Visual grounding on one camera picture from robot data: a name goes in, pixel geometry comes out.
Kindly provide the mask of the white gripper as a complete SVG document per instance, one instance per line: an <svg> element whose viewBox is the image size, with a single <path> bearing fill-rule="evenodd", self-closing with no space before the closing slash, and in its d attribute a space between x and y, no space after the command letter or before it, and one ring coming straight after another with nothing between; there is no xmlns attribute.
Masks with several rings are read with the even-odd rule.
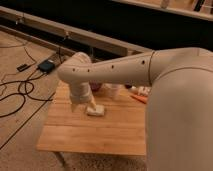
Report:
<svg viewBox="0 0 213 171"><path fill-rule="evenodd" d="M79 104L89 103L89 107L96 110L96 101L92 98L92 92L88 83L76 83L69 85L71 110L75 111Z"/></svg>

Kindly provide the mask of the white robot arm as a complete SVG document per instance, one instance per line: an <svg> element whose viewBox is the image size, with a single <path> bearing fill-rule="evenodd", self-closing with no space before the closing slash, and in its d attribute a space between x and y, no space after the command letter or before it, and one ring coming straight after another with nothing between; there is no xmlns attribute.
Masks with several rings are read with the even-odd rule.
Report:
<svg viewBox="0 0 213 171"><path fill-rule="evenodd" d="M213 171L213 52L176 48L97 63L78 52L58 76L75 105L92 101L91 82L149 87L147 171Z"/></svg>

